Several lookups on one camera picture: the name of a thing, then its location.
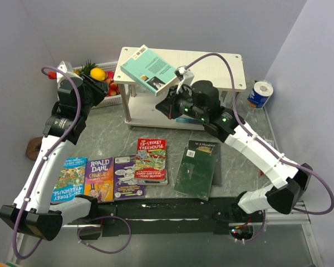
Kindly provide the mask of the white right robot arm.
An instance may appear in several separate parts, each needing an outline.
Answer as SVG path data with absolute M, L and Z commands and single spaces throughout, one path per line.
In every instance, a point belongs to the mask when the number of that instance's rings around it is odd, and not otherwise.
M 232 208 L 237 221 L 246 221 L 259 210 L 289 214 L 307 188 L 310 175 L 285 164 L 283 154 L 259 138 L 232 109 L 221 106 L 218 90 L 210 81 L 172 86 L 155 108 L 170 120 L 186 115 L 201 122 L 207 133 L 240 152 L 269 178 L 269 186 L 237 197 L 238 203 Z

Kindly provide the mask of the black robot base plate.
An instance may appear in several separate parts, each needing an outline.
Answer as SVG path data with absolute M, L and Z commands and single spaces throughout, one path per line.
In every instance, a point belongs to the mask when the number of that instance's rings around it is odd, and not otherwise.
M 99 205 L 96 219 L 76 219 L 74 225 L 96 225 L 102 235 L 189 234 L 228 235 L 231 224 L 261 223 L 261 211 L 246 214 L 232 197 L 200 199 L 131 199 Z

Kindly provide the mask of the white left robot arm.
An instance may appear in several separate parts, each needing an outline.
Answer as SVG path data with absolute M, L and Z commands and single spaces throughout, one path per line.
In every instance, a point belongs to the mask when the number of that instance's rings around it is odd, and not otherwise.
M 96 198 L 82 193 L 72 200 L 53 204 L 51 199 L 70 150 L 86 127 L 92 107 L 108 93 L 105 82 L 85 74 L 58 82 L 58 101 L 46 121 L 35 165 L 13 204 L 3 205 L 0 218 L 19 233 L 51 241 L 62 226 L 81 218 L 92 224 L 99 217 Z

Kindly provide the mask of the purple 52-Storey Treehouse book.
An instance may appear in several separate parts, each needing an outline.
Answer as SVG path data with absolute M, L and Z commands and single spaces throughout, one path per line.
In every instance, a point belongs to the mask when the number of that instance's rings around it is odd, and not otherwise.
M 135 156 L 114 158 L 114 200 L 145 197 L 145 186 L 135 179 Z

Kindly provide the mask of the red 13-Storey Treehouse book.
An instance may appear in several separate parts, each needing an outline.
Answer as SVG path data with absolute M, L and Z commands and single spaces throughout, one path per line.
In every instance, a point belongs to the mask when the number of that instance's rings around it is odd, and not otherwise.
M 152 184 L 166 180 L 166 139 L 138 139 L 134 175 Z

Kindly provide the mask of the teal paperback book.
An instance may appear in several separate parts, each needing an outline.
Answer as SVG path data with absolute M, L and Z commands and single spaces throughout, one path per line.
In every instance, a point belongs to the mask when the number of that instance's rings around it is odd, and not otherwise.
M 176 68 L 146 45 L 138 48 L 120 69 L 154 96 L 159 96 L 177 81 Z

